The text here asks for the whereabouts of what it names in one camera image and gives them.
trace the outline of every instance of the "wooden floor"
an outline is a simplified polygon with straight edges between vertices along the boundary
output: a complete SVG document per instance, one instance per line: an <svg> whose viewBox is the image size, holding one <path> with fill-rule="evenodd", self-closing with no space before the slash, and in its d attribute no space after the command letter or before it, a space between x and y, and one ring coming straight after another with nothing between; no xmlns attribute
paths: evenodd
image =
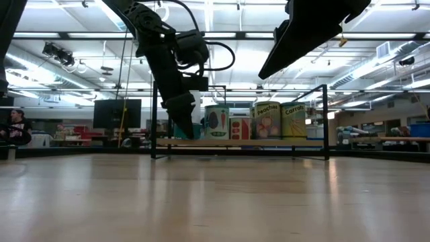
<svg viewBox="0 0 430 242"><path fill-rule="evenodd" d="M430 240L430 165L80 155L0 165L0 242Z"/></svg>

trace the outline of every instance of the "carrots can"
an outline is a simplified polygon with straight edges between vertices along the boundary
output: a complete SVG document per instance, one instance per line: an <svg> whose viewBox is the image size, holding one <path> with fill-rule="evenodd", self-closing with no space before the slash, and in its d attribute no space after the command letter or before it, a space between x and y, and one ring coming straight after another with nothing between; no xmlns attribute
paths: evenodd
<svg viewBox="0 0 430 242"><path fill-rule="evenodd" d="M306 139L305 103L287 102L281 104L282 139Z"/></svg>

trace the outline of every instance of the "black metal frame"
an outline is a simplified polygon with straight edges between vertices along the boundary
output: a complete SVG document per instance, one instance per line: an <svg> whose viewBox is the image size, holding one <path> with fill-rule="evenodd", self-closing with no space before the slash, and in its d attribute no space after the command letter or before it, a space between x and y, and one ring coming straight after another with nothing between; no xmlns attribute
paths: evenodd
<svg viewBox="0 0 430 242"><path fill-rule="evenodd" d="M227 92L227 88L225 85L210 85L209 88L217 88L217 87L221 87L224 89L224 103L226 103L226 92ZM324 131L324 145L321 151L297 151L296 148L297 147L292 147L291 151L250 151L250 150L245 150L245 151L238 151L238 150L228 150L228 147L226 147L226 150L173 150L171 148L171 145L167 146L167 151L163 150L157 150L157 123L154 122L153 120L157 120L157 99L158 99L158 91L157 91L157 83L156 81L154 81L154 85L153 85L153 106L152 106L152 121L151 121L151 132L150 132L150 137L151 137L151 149L150 149L150 157L151 159L160 159L163 158L165 156L162 157L157 157L157 154L160 155L210 155L210 154L214 154L214 155L283 155L283 156L292 156L292 157L312 157L312 156L323 156L325 161L328 161L330 159L330 147L329 147L329 119L327 117L328 113L329 113L329 99L328 99L328 88L327 85L319 85L318 87L315 87L314 89L304 93L303 95L297 97L295 100L293 100L293 102L299 101L300 99L302 99L303 97L306 97L307 95L314 93L315 91L320 91L322 90L322 116L324 119L324 126L323 126L323 131ZM171 125L171 119L169 118L169 124L168 124L168 129L167 129L167 136L169 138L172 137L172 125Z"/></svg>
<svg viewBox="0 0 430 242"><path fill-rule="evenodd" d="M297 102L303 97L306 97L307 95L314 93L315 91L320 91L322 89L322 118L323 118L323 133L324 133L324 147L322 148L322 151L324 153L324 160L328 161L330 159L330 146L329 146L329 96L328 96L328 88L327 84L319 85L318 87L315 87L314 89L304 93L303 95L300 95L296 99L293 100L293 102Z"/></svg>

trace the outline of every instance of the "peaches can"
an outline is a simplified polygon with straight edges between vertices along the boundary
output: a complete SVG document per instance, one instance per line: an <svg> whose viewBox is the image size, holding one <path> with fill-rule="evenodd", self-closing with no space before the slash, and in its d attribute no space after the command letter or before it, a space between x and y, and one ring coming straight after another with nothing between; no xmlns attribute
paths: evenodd
<svg viewBox="0 0 430 242"><path fill-rule="evenodd" d="M255 104L255 138L281 139L281 106L279 102Z"/></svg>

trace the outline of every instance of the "blue bin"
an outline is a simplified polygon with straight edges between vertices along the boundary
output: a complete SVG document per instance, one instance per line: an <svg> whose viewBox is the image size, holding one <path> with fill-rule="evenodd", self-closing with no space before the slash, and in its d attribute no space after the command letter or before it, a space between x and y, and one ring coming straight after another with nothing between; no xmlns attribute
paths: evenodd
<svg viewBox="0 0 430 242"><path fill-rule="evenodd" d="M430 138L430 124L411 124L411 137Z"/></svg>

